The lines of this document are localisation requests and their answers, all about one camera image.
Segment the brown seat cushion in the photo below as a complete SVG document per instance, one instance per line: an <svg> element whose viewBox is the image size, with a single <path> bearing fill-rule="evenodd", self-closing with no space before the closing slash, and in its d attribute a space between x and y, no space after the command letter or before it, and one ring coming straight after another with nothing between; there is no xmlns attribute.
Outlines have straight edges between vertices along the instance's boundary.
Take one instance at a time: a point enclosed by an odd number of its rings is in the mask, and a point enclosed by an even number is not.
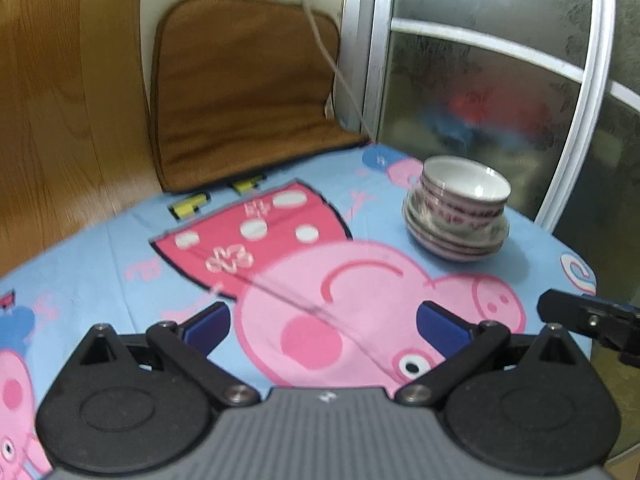
<svg viewBox="0 0 640 480"><path fill-rule="evenodd" d="M326 116L337 54L326 14L269 0L183 0L158 24L150 143L166 192L244 177L366 137Z"/></svg>

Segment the frosted glass sliding door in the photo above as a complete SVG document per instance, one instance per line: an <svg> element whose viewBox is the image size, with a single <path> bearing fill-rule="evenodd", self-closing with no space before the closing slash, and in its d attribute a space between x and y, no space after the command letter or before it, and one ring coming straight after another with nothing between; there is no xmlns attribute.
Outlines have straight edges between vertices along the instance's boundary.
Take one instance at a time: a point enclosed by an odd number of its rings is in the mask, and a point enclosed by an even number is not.
<svg viewBox="0 0 640 480"><path fill-rule="evenodd" d="M345 0L337 109L484 162L569 243L639 215L639 0Z"/></svg>

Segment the Peppa Pig blue tablecloth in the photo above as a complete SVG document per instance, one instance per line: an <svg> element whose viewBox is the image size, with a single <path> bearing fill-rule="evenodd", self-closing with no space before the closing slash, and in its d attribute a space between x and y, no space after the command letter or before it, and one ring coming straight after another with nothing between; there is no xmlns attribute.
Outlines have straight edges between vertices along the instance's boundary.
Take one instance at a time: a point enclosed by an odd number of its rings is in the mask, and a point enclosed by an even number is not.
<svg viewBox="0 0 640 480"><path fill-rule="evenodd" d="M421 163L371 144L238 183L162 194L83 230L1 279L1 474L49 465L35 411L86 331L141 333L215 301L230 332L212 360L261 393L274 386L395 391L436 366L416 314L536 332L550 288L595 292L587 263L515 211L492 257L451 263L417 245L401 207Z"/></svg>

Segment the white floral plate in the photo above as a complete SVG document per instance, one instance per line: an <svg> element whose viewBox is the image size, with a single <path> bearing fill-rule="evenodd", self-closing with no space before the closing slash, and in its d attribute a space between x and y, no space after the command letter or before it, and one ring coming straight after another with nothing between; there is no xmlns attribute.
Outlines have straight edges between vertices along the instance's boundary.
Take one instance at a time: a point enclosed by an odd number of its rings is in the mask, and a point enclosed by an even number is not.
<svg viewBox="0 0 640 480"><path fill-rule="evenodd" d="M431 211L420 204L413 191L407 193L402 203L402 218L423 248L450 261L471 262L495 255L510 234L510 223L504 214L476 232L447 232L435 223Z"/></svg>

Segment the white bowl stack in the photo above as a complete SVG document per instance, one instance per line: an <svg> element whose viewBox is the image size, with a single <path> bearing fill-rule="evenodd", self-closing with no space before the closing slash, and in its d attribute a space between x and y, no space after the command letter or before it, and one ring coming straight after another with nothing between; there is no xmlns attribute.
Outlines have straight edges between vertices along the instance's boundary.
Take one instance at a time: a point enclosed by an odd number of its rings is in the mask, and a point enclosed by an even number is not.
<svg viewBox="0 0 640 480"><path fill-rule="evenodd" d="M424 162L419 188L436 226L463 235L488 228L502 217L512 191L495 169L445 155Z"/></svg>

